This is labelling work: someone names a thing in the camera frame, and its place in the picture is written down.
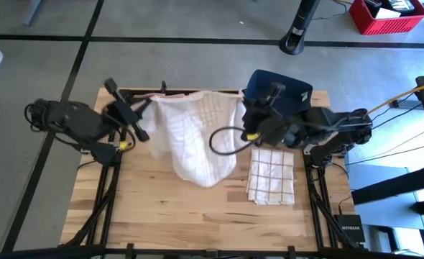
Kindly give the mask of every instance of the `black pole base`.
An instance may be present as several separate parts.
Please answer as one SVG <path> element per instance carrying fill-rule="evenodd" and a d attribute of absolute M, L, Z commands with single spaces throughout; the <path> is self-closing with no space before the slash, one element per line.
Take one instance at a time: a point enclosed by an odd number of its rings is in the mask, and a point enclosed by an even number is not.
<path fill-rule="evenodd" d="M 298 31 L 298 29 L 292 26 L 289 32 L 279 40 L 279 49 L 288 55 L 298 55 L 305 49 L 306 30 L 302 29 L 301 35 L 294 33 L 294 31 Z"/>

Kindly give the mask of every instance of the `black box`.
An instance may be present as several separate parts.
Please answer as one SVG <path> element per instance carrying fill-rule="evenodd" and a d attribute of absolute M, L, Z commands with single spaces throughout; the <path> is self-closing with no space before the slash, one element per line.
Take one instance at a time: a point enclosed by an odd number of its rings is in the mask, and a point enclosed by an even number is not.
<path fill-rule="evenodd" d="M 359 215 L 335 215 L 341 230 L 353 242 L 365 242 L 364 229 Z"/>

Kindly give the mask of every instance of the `navy blue cloth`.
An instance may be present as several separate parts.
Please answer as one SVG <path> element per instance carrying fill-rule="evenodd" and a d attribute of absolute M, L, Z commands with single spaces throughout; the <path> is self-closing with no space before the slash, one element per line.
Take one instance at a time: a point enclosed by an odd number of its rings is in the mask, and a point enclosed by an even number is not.
<path fill-rule="evenodd" d="M 283 117 L 311 107 L 313 87 L 309 83 L 263 70 L 257 70 L 252 74 L 247 84 L 245 97 L 248 99 L 266 98 L 270 94 L 271 83 L 285 85 L 285 91 L 273 104 L 273 108 Z"/>

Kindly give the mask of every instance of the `netgear logo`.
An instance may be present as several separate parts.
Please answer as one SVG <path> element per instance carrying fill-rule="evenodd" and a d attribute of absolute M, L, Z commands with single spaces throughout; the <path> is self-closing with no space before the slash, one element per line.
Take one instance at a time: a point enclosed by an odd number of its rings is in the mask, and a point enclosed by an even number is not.
<path fill-rule="evenodd" d="M 357 227 L 357 226 L 355 226 L 355 227 L 353 227 L 353 226 L 342 226 L 341 229 L 343 229 L 343 230 L 360 230 L 360 228 Z"/>

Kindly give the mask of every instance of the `yellow connector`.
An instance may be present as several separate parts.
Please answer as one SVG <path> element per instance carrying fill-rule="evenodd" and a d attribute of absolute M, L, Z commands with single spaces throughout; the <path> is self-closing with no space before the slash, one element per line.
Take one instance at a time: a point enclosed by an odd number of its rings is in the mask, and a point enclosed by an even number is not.
<path fill-rule="evenodd" d="M 120 149 L 121 151 L 125 151 L 127 148 L 129 148 L 129 143 L 128 143 L 128 142 L 126 142 L 126 141 L 121 141 L 121 142 L 119 143 L 119 149 Z"/>
<path fill-rule="evenodd" d="M 252 141 L 252 140 L 256 140 L 257 138 L 260 137 L 260 133 L 254 133 L 254 134 L 247 134 L 247 140 L 248 141 Z"/>

